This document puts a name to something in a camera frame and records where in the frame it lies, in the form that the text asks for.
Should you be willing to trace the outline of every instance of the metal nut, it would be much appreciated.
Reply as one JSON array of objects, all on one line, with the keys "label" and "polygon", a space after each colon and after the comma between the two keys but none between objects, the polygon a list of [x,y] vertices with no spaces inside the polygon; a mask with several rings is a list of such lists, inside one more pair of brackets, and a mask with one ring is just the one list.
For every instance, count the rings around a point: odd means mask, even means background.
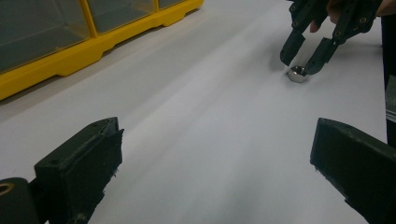
[{"label": "metal nut", "polygon": [[288,72],[288,77],[291,81],[297,83],[303,83],[308,79],[308,75],[304,68],[301,66],[294,66]]}]

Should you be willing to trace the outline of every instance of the yellow bin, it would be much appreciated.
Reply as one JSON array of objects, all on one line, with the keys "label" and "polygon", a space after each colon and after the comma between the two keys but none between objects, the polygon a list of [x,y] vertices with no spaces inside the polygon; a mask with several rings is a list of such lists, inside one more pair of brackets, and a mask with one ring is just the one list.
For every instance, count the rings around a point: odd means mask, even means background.
[{"label": "yellow bin", "polygon": [[204,0],[2,0],[0,100],[66,77],[150,28],[169,26]]}]

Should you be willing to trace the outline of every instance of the finger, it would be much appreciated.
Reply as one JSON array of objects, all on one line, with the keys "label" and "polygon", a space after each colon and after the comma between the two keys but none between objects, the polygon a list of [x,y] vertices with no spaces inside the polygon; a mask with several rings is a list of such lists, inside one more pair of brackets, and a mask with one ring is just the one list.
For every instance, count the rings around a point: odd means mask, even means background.
[{"label": "finger", "polygon": [[309,27],[309,32],[316,33],[319,30],[320,26],[317,25],[315,21],[311,22],[311,26]]},{"label": "finger", "polygon": [[396,14],[396,1],[384,0],[376,12],[377,16],[388,16]]},{"label": "finger", "polygon": [[346,1],[343,0],[331,0],[326,6],[327,12],[332,23],[337,23],[340,19],[341,11]]}]

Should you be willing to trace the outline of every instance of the yellow plastic frame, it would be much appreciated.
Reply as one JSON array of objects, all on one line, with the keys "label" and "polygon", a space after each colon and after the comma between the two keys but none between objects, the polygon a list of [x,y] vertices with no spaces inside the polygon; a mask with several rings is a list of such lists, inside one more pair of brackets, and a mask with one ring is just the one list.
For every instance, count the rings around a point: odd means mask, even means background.
[{"label": "yellow plastic frame", "polygon": [[91,38],[73,47],[55,52],[47,57],[17,67],[0,75],[0,100],[29,88],[49,77],[67,77],[79,69],[99,61],[105,51],[116,44],[158,26],[169,26],[182,20],[186,13],[200,7],[204,0],[184,0],[170,7],[159,9],[154,0],[155,12],[132,21],[113,31],[98,34],[93,24],[87,0],[79,0],[90,29]]}]

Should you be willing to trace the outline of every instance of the robotic arm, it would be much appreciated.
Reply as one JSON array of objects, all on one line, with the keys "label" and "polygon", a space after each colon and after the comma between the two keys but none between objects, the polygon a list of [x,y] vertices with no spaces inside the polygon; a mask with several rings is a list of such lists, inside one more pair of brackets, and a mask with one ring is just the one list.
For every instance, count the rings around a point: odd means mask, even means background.
[{"label": "robotic arm", "polygon": [[[304,68],[297,69],[295,76],[314,75],[319,72],[325,63],[328,63],[339,45],[344,44],[350,37],[359,33],[367,33],[373,26],[375,13],[382,0],[346,0],[339,21],[332,33],[332,39],[323,38],[318,48]],[[329,0],[294,0],[289,11],[293,28],[283,49],[280,51],[280,60],[290,65],[298,50],[305,41],[303,32],[308,25],[315,21],[321,25],[327,18],[326,6]]]}]

